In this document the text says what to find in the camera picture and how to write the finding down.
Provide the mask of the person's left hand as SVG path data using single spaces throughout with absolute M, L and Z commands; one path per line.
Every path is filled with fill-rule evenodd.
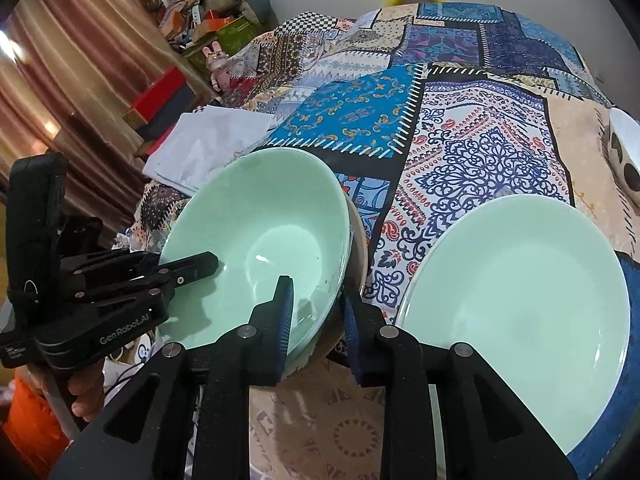
M 104 405 L 103 367 L 104 360 L 99 360 L 73 374 L 66 385 L 67 391 L 75 398 L 70 410 L 85 422 L 92 422 L 96 415 L 102 411 Z M 45 396 L 52 396 L 51 379 L 45 370 L 34 364 L 28 364 L 26 377 L 36 391 Z

